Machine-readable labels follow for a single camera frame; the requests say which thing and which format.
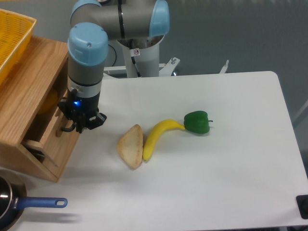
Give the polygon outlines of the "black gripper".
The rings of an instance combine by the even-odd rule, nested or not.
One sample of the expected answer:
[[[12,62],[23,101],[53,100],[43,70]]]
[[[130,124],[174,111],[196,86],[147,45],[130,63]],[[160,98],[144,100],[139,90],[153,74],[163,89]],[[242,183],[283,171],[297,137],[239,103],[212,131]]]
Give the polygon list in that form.
[[[107,116],[99,112],[100,93],[93,97],[83,98],[77,96],[77,90],[68,91],[67,97],[63,97],[57,104],[67,120],[72,121],[70,127],[61,127],[62,132],[81,133],[85,129],[95,129],[104,124]]]

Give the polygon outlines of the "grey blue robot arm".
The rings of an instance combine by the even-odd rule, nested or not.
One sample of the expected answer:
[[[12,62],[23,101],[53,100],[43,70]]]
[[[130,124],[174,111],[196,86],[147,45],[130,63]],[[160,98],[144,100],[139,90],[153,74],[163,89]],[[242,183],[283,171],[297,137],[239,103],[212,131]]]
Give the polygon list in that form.
[[[67,96],[58,107],[72,126],[63,132],[83,132],[107,119],[98,108],[108,42],[160,39],[169,32],[170,15],[164,0],[79,0],[70,17]]]

